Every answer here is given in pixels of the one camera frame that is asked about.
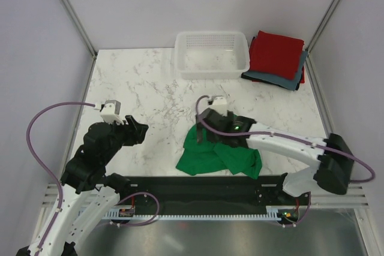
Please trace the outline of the green t shirt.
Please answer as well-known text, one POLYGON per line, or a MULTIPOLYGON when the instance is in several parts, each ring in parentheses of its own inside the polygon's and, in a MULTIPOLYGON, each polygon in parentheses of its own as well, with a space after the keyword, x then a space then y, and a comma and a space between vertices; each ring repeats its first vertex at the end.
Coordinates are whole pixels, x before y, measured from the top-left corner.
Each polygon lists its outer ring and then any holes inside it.
POLYGON ((262 158, 258 150, 244 147, 230 147, 222 143, 212 143, 207 133, 197 142, 197 126, 193 125, 184 140, 184 151, 176 169, 190 176, 228 170, 231 174, 243 173, 257 179, 262 169, 262 158))

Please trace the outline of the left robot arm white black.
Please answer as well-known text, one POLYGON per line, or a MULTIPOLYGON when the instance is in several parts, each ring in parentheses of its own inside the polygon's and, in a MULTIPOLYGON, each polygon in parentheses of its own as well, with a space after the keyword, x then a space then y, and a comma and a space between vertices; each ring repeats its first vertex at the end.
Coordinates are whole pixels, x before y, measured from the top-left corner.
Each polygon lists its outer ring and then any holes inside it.
POLYGON ((122 147, 143 143, 148 129, 131 115, 105 116, 92 124, 56 181, 58 196, 47 221, 17 254, 77 255, 106 212, 130 201, 129 180, 116 173, 106 175, 106 165, 122 147))

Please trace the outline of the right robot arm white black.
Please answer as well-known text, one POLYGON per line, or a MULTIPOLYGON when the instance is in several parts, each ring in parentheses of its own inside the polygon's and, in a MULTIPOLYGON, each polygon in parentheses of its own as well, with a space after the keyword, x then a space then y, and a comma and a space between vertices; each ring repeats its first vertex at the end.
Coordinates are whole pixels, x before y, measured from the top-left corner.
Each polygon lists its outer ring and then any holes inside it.
POLYGON ((331 133, 327 138, 285 134, 252 118, 233 112, 221 115, 213 109, 196 115, 196 124, 198 142, 202 142, 202 132, 206 131, 207 139, 213 143, 265 150, 307 165, 300 171, 282 174, 274 193, 281 204, 320 189, 336 195, 347 193, 354 161, 338 134, 331 133))

